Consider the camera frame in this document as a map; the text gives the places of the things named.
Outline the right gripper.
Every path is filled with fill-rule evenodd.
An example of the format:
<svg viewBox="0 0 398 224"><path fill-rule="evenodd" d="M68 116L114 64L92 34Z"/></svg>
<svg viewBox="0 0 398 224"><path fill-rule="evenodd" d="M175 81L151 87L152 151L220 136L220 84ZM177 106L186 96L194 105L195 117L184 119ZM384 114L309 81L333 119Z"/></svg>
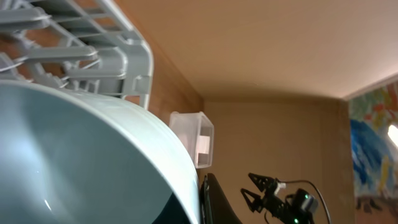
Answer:
<svg viewBox="0 0 398 224"><path fill-rule="evenodd" d="M274 183L275 179L253 173L249 173L248 177L261 192L264 192L264 196L261 198L260 195L247 189L240 190L249 210L261 213L262 209L265 208L273 217L278 218L281 222L292 223L292 214L288 205L275 194L279 189L279 184Z"/></svg>

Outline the light blue bowl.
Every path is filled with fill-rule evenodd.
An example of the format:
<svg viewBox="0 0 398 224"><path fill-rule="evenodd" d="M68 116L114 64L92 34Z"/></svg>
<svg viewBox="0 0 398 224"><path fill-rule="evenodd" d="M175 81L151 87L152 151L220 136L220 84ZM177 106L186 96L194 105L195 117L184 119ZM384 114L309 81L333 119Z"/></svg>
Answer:
<svg viewBox="0 0 398 224"><path fill-rule="evenodd" d="M1 82L2 223L200 223L174 132L119 98Z"/></svg>

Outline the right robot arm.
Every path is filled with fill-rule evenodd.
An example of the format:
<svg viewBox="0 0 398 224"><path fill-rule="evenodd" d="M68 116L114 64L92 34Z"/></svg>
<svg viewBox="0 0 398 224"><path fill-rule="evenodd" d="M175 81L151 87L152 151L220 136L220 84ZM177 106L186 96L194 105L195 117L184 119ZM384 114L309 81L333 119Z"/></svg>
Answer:
<svg viewBox="0 0 398 224"><path fill-rule="evenodd" d="M248 174L254 185L263 193L255 194L247 189L241 189L245 202L251 212L269 212L272 217L283 223L302 224L313 223L313 214L318 207L317 199L304 189L297 189L294 194L286 195L285 199L277 196L284 183L279 179Z"/></svg>

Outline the black waste tray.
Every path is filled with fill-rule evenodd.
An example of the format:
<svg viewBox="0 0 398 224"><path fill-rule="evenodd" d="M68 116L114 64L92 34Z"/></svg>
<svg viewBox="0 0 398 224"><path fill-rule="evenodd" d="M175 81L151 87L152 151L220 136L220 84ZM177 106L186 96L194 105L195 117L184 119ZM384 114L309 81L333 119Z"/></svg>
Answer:
<svg viewBox="0 0 398 224"><path fill-rule="evenodd" d="M212 173L205 175L200 187L200 211L202 224L242 224Z"/></svg>

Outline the grey dishwasher rack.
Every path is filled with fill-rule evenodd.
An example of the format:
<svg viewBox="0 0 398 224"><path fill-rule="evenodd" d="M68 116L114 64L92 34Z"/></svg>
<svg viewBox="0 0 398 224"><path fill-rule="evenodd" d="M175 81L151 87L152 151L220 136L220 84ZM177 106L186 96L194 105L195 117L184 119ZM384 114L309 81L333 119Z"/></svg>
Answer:
<svg viewBox="0 0 398 224"><path fill-rule="evenodd" d="M148 108L154 59L149 44L114 1L2 1L1 78L116 98Z"/></svg>

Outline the clear plastic bin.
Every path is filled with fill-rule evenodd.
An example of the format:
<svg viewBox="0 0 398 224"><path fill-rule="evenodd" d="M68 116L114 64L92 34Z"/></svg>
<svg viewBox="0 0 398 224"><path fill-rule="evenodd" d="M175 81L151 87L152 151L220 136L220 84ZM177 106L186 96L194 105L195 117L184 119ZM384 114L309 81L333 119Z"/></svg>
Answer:
<svg viewBox="0 0 398 224"><path fill-rule="evenodd" d="M184 145L196 169L212 165L215 129L204 112L175 111L170 115L169 127Z"/></svg>

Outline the colourful wall painting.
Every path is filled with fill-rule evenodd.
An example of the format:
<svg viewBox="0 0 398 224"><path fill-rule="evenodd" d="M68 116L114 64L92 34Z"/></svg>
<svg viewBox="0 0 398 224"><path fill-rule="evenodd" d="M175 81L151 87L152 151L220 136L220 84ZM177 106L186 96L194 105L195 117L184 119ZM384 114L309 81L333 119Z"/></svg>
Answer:
<svg viewBox="0 0 398 224"><path fill-rule="evenodd" d="M349 100L356 223L397 223L397 82Z"/></svg>

